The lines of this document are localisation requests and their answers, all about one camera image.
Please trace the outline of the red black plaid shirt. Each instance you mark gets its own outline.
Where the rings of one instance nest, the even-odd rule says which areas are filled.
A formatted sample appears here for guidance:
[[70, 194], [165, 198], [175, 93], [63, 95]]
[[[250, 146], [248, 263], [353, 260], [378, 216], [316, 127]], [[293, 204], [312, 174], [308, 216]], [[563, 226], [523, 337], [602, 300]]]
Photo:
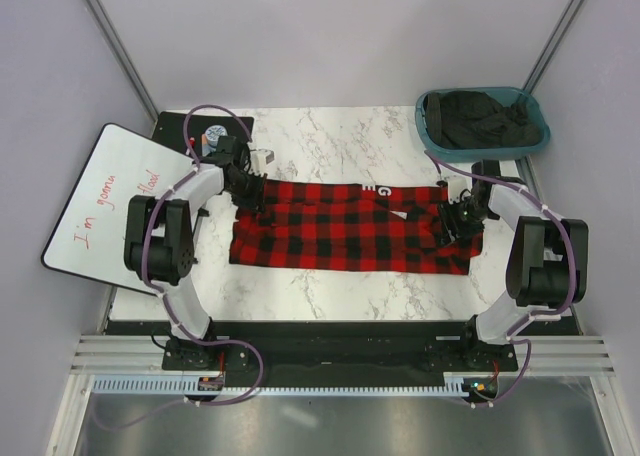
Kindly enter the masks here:
[[267, 180], [264, 209], [240, 208], [234, 265], [465, 276], [483, 249], [476, 233], [447, 242], [444, 186], [391, 187]]

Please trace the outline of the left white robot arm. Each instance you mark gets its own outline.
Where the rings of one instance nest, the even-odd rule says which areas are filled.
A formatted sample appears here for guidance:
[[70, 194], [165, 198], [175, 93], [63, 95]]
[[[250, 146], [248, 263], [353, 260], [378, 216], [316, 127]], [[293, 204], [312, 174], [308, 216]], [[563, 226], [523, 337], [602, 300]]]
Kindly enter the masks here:
[[213, 153], [158, 197], [134, 196], [128, 204], [124, 264], [162, 301], [172, 334], [187, 340], [185, 358], [208, 369], [219, 345], [207, 336], [211, 318], [201, 305], [190, 276], [195, 264], [192, 219], [213, 197], [226, 193], [240, 209], [264, 210], [266, 176], [254, 168], [249, 144], [221, 136]]

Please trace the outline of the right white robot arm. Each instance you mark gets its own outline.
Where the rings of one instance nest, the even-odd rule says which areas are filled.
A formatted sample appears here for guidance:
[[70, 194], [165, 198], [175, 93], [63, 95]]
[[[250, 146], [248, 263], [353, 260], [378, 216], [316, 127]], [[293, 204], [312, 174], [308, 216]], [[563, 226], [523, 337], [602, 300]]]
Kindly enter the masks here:
[[439, 245], [449, 249], [469, 242], [487, 219], [513, 230], [505, 272], [505, 291], [484, 312], [465, 324], [458, 357], [467, 368], [483, 368], [514, 337], [536, 322], [557, 322], [584, 298], [587, 286], [589, 228], [579, 219], [550, 210], [519, 178], [505, 177], [497, 161], [483, 160], [468, 174], [472, 186], [438, 205]]

